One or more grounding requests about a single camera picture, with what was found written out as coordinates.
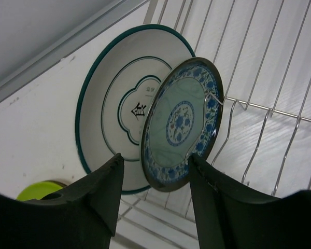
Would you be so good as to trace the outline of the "lime green plate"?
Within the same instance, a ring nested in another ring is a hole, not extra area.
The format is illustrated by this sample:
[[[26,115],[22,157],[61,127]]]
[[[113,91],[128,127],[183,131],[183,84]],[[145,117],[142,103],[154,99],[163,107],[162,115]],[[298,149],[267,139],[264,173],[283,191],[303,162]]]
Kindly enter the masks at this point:
[[[57,181],[41,181],[25,187],[17,196],[18,201],[40,200],[48,194],[63,189],[67,185]]]

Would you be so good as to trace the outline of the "blue floral patterned plate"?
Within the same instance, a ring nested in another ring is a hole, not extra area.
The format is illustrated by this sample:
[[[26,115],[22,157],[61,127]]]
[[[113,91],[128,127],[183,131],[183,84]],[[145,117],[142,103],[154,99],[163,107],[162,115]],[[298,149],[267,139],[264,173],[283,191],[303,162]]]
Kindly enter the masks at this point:
[[[189,182],[188,158],[208,158],[219,133],[223,103],[221,76],[206,58],[187,59],[166,76],[149,107],[139,146],[152,188],[171,192]]]

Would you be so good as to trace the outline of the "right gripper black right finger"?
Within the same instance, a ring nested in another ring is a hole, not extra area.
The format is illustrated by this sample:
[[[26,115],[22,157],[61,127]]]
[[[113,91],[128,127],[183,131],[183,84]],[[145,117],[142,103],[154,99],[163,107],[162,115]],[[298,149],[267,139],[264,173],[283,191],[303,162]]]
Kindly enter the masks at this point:
[[[311,248],[311,190],[272,197],[189,157],[200,248]]]

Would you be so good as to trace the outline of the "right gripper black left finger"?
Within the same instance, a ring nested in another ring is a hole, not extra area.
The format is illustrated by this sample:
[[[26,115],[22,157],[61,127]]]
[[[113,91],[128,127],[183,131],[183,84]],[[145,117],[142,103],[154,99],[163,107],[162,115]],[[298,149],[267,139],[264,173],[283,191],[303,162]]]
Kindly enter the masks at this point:
[[[116,154],[40,200],[22,202],[0,194],[0,248],[109,248],[123,176],[124,160]]]

